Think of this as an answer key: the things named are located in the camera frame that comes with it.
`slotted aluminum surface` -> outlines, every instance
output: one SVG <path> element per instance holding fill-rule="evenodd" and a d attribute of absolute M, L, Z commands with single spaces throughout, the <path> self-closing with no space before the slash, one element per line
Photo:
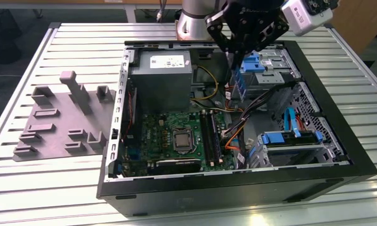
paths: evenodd
<path fill-rule="evenodd" d="M 282 39 L 299 42 L 377 166 L 377 79 L 342 38 L 335 37 L 336 31 L 322 27 L 304 37 L 288 32 Z M 32 110 L 35 86 L 48 85 L 54 92 L 66 92 L 59 74 L 74 70 L 87 90 L 99 85 L 116 89 L 124 41 L 175 39 L 175 24 L 63 24 L 50 29 L 0 118 L 0 223 L 377 226 L 377 176 L 311 202 L 127 219 L 96 199 L 100 155 L 12 161 Z"/>

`cpu socket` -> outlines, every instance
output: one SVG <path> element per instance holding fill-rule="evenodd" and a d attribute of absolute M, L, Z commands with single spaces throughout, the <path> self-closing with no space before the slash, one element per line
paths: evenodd
<path fill-rule="evenodd" d="M 194 150 L 194 137 L 191 128 L 174 130 L 174 150 L 187 154 Z"/>

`motherboard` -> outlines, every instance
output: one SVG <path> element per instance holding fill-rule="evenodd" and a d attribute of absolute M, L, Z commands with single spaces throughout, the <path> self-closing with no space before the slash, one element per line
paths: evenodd
<path fill-rule="evenodd" d="M 178 171 L 183 166 L 200 172 L 232 170 L 234 153 L 220 143 L 226 126 L 222 112 L 146 114 L 142 145 L 127 148 L 128 176 L 164 174 L 151 171 L 160 165 Z"/>

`floor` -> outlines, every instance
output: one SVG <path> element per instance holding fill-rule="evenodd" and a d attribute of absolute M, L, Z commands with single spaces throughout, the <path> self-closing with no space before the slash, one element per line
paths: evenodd
<path fill-rule="evenodd" d="M 44 17 L 35 18 L 32 10 L 12 10 L 14 17 L 23 31 L 23 36 L 16 40 L 23 51 L 22 59 L 11 65 L 0 65 L 0 115 L 7 102 L 12 96 L 22 76 L 35 51 L 44 37 L 51 22 L 64 23 L 127 23 L 127 16 L 123 10 L 44 10 Z M 156 12 L 136 11 L 138 22 L 155 22 Z M 168 10 L 164 22 L 175 21 L 175 10 Z M 375 39 L 362 55 L 363 60 L 376 60 L 372 71 L 377 76 L 377 39 Z"/>

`white camera housing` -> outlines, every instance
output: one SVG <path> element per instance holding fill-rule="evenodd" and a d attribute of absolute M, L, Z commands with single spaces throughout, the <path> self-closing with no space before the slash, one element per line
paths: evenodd
<path fill-rule="evenodd" d="M 290 0 L 283 5 L 282 10 L 288 20 L 290 27 L 298 36 L 303 36 L 334 17 L 334 11 L 331 8 L 312 16 L 303 0 Z"/>

